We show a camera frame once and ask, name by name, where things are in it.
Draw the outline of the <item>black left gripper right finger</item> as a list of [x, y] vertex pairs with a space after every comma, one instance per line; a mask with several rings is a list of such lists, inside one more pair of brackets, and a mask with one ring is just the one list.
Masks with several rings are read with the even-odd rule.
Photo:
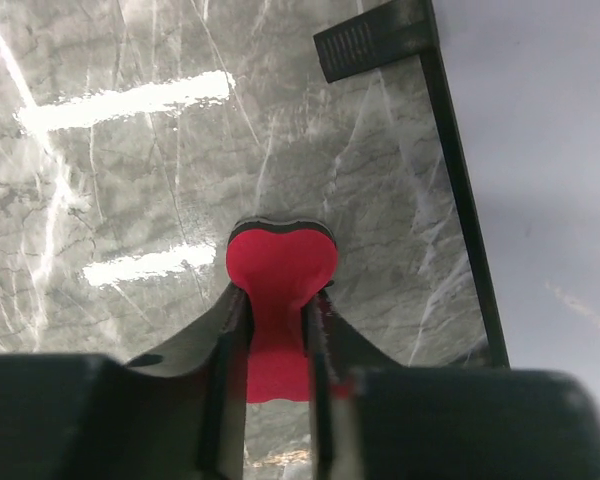
[[325, 292], [302, 310], [317, 479], [600, 479], [600, 414], [561, 372], [406, 367]]

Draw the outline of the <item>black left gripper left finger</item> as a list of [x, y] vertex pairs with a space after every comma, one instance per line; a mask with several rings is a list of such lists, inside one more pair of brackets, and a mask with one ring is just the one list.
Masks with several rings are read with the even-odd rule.
[[252, 332], [231, 285], [127, 363], [0, 354], [0, 479], [240, 478]]

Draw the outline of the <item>red black whiteboard eraser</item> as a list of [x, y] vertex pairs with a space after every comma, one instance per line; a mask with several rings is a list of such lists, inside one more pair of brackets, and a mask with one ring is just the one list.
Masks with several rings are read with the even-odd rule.
[[246, 292], [254, 322], [248, 403], [309, 400], [301, 311], [332, 280], [337, 264], [335, 237], [318, 220], [251, 217], [233, 227], [226, 268]]

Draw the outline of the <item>white whiteboard black frame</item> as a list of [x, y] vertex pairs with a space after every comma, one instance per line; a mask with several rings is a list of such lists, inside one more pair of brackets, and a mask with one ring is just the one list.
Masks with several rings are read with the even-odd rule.
[[600, 370], [600, 1], [392, 1], [315, 44], [329, 81], [419, 56], [495, 351]]

